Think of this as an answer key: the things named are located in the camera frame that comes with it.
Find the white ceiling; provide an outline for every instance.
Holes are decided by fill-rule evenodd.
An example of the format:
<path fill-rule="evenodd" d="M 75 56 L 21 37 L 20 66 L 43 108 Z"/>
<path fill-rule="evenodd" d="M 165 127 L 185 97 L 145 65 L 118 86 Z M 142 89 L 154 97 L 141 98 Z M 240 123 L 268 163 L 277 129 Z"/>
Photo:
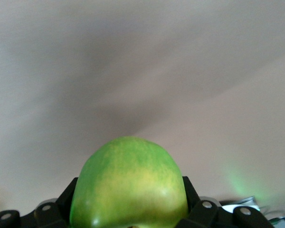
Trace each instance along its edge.
<path fill-rule="evenodd" d="M 122 135 L 200 196 L 284 214 L 285 0 L 0 0 L 0 210 L 58 197 Z"/>

